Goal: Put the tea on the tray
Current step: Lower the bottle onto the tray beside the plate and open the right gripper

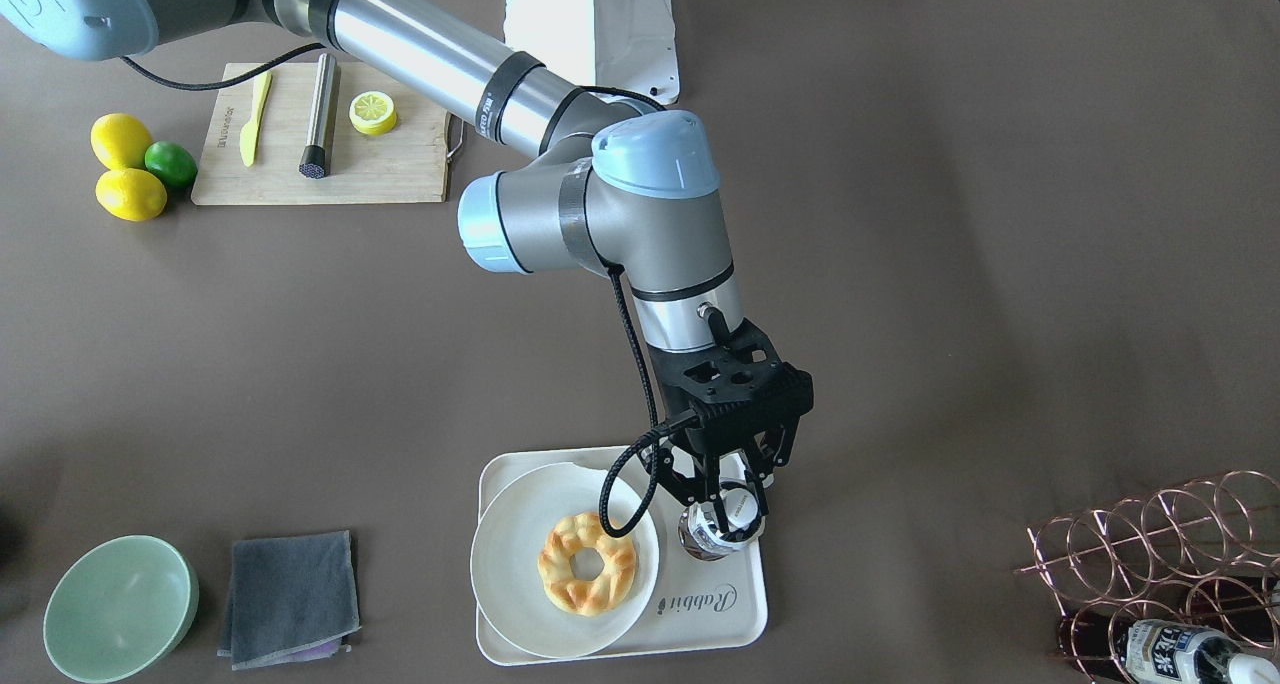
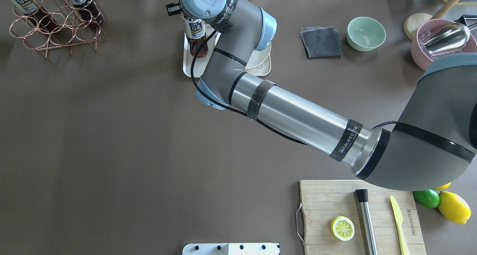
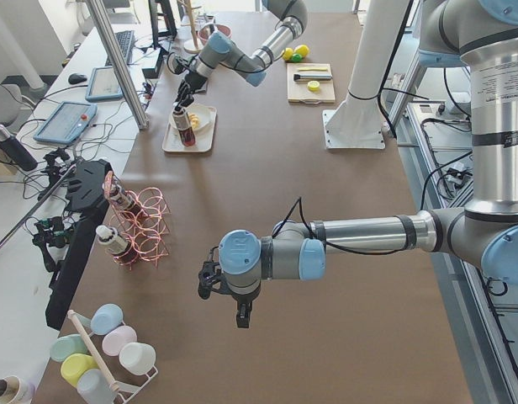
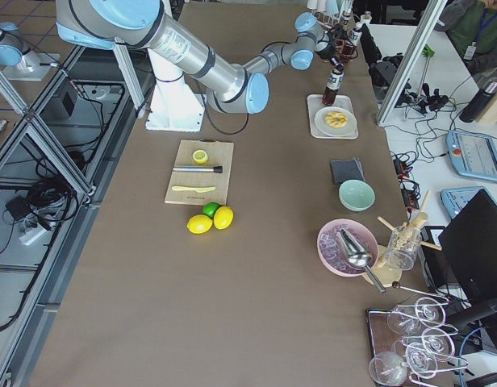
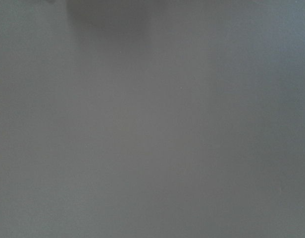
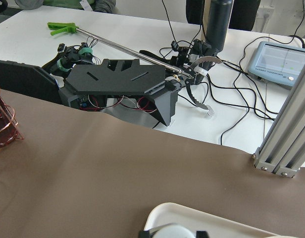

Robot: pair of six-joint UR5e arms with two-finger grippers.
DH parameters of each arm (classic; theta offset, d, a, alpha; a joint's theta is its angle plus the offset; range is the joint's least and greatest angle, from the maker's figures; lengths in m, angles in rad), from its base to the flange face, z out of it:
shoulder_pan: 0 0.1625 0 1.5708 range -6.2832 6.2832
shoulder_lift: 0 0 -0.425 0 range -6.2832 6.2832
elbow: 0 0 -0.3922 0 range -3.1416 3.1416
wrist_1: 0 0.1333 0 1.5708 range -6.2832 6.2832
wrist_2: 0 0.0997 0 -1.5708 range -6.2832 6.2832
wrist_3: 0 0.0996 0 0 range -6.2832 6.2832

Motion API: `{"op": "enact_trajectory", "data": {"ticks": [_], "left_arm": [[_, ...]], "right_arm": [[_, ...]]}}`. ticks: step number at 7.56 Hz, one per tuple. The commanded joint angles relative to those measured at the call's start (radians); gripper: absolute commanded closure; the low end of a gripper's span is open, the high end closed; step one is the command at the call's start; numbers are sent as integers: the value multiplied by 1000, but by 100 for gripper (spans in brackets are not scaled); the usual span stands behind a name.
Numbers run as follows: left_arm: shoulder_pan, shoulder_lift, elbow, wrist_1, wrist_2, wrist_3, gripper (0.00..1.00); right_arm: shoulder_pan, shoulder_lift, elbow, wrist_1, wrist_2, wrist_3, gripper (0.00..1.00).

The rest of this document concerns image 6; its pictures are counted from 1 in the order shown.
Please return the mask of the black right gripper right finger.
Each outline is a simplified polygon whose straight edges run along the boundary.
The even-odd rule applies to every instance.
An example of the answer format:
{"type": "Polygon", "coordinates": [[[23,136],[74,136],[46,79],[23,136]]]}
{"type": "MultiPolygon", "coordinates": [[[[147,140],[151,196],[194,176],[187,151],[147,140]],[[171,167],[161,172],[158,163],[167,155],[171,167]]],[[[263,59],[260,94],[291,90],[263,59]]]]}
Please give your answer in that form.
{"type": "Polygon", "coordinates": [[[196,231],[196,238],[207,238],[207,231],[196,231]]]}

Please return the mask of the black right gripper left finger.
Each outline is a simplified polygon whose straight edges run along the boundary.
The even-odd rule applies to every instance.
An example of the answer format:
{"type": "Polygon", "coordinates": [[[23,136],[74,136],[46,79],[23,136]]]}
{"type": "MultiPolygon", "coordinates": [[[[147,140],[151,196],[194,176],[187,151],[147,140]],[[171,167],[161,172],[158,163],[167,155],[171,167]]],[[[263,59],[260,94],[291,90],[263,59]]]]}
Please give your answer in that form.
{"type": "Polygon", "coordinates": [[[155,232],[147,231],[139,231],[138,238],[153,238],[155,232]]]}

